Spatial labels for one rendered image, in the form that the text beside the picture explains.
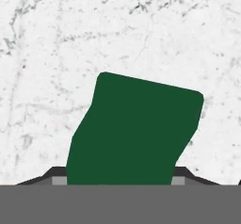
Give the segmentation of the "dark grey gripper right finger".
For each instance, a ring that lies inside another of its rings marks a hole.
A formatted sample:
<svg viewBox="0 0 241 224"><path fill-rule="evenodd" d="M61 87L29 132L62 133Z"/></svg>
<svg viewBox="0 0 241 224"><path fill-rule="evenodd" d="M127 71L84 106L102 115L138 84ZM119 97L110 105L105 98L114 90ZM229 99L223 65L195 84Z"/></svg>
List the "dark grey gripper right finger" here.
<svg viewBox="0 0 241 224"><path fill-rule="evenodd" d="M176 167L171 180L172 185L217 185L192 174L186 167Z"/></svg>

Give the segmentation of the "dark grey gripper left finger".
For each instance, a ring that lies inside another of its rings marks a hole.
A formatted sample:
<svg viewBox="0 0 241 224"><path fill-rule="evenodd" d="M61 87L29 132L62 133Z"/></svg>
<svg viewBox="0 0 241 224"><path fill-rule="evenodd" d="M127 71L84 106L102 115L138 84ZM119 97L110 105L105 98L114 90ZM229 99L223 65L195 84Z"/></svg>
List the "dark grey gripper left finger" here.
<svg viewBox="0 0 241 224"><path fill-rule="evenodd" d="M65 167L52 167L42 176L24 181L20 185L66 185L67 173Z"/></svg>

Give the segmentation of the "dark green sponge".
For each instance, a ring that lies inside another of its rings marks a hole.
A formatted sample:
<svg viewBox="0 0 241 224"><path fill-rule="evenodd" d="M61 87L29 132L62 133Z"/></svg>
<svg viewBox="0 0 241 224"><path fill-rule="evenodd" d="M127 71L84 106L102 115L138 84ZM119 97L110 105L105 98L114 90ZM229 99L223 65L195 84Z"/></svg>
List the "dark green sponge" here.
<svg viewBox="0 0 241 224"><path fill-rule="evenodd" d="M195 134L203 95L110 72L72 137L69 184L170 184Z"/></svg>

